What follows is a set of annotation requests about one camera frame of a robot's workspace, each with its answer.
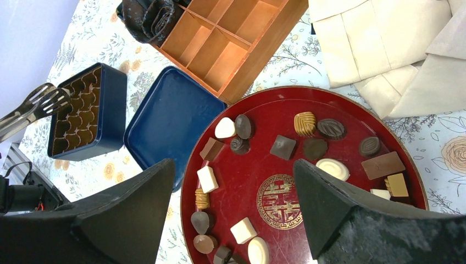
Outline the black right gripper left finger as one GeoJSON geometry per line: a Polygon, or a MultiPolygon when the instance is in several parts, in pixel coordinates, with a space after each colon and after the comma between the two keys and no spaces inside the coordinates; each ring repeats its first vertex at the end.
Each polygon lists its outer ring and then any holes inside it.
{"type": "Polygon", "coordinates": [[[175,174],[166,158],[53,211],[1,217],[1,263],[155,263],[175,174]]]}

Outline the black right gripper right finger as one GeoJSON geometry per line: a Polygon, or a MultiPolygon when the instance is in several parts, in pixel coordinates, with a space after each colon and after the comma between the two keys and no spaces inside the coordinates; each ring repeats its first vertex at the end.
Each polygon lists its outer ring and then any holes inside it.
{"type": "Polygon", "coordinates": [[[319,263],[465,263],[464,215],[383,199],[304,159],[293,177],[319,263]]]}

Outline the red round tray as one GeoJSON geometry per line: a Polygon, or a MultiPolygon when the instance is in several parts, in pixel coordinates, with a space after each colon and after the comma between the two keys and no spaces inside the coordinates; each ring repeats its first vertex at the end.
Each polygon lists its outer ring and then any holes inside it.
{"type": "Polygon", "coordinates": [[[293,164],[304,157],[304,137],[294,129],[293,119],[301,112],[312,112],[317,120],[335,119],[347,134],[342,140],[328,140],[327,158],[342,162],[350,172],[348,182],[361,189],[383,189],[383,178],[371,180],[362,166],[360,142],[370,136],[381,141],[380,154],[397,152],[405,166],[403,172],[408,197],[399,202],[424,210],[428,202],[422,179],[415,164],[398,137],[375,114],[345,96],[306,86],[283,86],[245,97],[221,113],[221,118],[235,119],[246,115],[253,123],[254,134],[249,151],[237,155],[230,148],[230,139],[211,162],[200,153],[214,136],[219,123],[216,118],[205,130],[193,149],[186,167],[181,189],[181,221],[186,247],[193,263],[212,263],[214,254],[202,254],[193,245],[196,231],[191,223],[197,211],[195,190],[200,187],[197,171],[210,166],[218,188],[209,194],[207,212],[215,219],[211,236],[220,246],[247,259],[247,244],[238,244],[231,227],[249,218],[259,237],[269,247],[271,263],[313,263],[303,223],[286,227],[291,217],[299,215],[297,194],[293,186],[293,164]]]}

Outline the silver serving tongs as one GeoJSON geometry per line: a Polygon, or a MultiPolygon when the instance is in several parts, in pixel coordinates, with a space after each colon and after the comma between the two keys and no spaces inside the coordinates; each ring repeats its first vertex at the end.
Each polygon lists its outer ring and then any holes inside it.
{"type": "Polygon", "coordinates": [[[57,114],[71,105],[69,89],[44,83],[35,88],[22,104],[1,119],[1,142],[33,122],[57,114]]]}

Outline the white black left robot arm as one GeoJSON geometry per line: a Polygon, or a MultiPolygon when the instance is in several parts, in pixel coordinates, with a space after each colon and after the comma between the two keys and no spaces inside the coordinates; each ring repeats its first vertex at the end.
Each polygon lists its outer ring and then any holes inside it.
{"type": "Polygon", "coordinates": [[[53,183],[33,170],[30,161],[14,164],[1,175],[1,215],[11,212],[53,211],[69,202],[53,183]],[[12,185],[8,177],[20,165],[27,166],[27,173],[21,184],[12,185]]]}

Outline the white square chocolate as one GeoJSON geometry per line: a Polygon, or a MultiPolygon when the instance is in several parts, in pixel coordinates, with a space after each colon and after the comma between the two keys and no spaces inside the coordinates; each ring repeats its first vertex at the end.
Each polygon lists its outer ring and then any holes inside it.
{"type": "Polygon", "coordinates": [[[248,217],[233,225],[230,231],[238,244],[245,244],[257,236],[257,232],[248,217]]]}

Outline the blue chocolate tin box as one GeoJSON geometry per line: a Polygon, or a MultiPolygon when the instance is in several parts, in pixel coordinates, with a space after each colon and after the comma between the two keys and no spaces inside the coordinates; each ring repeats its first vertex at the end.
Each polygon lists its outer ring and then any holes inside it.
{"type": "Polygon", "coordinates": [[[60,83],[71,105],[51,118],[48,157],[83,161],[123,145],[127,75],[96,63],[60,83]]]}

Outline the blue tin lid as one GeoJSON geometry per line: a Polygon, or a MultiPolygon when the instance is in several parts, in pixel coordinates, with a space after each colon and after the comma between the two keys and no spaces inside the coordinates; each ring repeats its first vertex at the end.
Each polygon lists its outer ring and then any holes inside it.
{"type": "Polygon", "coordinates": [[[226,108],[223,101],[185,72],[166,67],[129,122],[124,145],[143,170],[165,158],[173,159],[176,192],[198,139],[226,108]]]}

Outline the beige crumpled cloth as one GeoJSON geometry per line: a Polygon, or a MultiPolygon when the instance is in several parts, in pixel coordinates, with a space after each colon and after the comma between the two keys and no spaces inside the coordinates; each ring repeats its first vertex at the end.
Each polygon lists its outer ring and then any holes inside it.
{"type": "Polygon", "coordinates": [[[332,88],[382,118],[465,107],[465,1],[310,1],[332,88]]]}

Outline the floral tablecloth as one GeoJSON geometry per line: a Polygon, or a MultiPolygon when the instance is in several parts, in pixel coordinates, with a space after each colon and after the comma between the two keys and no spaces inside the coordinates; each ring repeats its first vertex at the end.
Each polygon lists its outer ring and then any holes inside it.
{"type": "MultiPolygon", "coordinates": [[[[150,45],[134,40],[117,17],[118,1],[45,1],[45,10],[63,15],[56,59],[47,81],[59,84],[102,62],[128,77],[126,118],[130,120],[148,89],[171,61],[150,45]]],[[[303,13],[283,44],[247,90],[248,94],[281,85],[328,89],[318,38],[303,13]]],[[[425,186],[429,207],[438,212],[465,212],[465,111],[387,120],[405,145],[425,186]]],[[[50,120],[29,126],[19,146],[34,165],[71,201],[92,195],[140,172],[125,147],[81,162],[47,155],[50,120]]]]}

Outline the orange wooden divided box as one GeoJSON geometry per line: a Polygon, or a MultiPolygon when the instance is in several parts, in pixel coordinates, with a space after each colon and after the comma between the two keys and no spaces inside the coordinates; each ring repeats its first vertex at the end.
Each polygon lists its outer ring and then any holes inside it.
{"type": "Polygon", "coordinates": [[[158,51],[230,105],[243,97],[307,9],[303,0],[193,0],[158,51]]]}

